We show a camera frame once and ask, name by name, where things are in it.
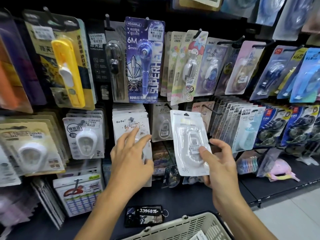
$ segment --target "shelf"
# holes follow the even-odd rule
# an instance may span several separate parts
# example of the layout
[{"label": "shelf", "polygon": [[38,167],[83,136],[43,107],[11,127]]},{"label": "shelf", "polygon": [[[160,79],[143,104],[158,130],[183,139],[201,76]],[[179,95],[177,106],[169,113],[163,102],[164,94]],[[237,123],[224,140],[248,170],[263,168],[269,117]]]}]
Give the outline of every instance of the shelf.
[{"label": "shelf", "polygon": [[259,202],[292,193],[320,181],[320,166],[313,164],[308,166],[294,158],[283,157],[283,159],[290,165],[292,172],[296,174],[300,182],[294,179],[270,182],[268,178],[256,177],[254,174],[239,177],[239,180]]},{"label": "shelf", "polygon": [[[239,182],[240,191],[250,206],[258,205],[257,200]],[[166,222],[183,215],[194,215],[204,211],[217,212],[212,203],[212,190],[204,184],[179,185],[176,188],[161,189],[161,182],[153,182],[150,188],[143,188],[129,201],[128,206],[162,205],[169,212]],[[17,225],[8,240],[56,240],[73,239],[88,218],[89,213],[67,218],[61,230],[57,230],[46,211],[39,206],[30,222]],[[124,228],[124,212],[115,225],[111,239],[137,234],[143,228]]]}]

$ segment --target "floor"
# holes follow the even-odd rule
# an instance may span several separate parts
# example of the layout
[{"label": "floor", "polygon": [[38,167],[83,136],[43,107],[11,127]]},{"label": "floor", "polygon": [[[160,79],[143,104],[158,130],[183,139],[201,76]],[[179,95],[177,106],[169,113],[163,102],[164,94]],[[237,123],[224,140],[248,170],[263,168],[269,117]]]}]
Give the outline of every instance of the floor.
[{"label": "floor", "polygon": [[319,240],[320,188],[282,200],[254,213],[279,240]]}]

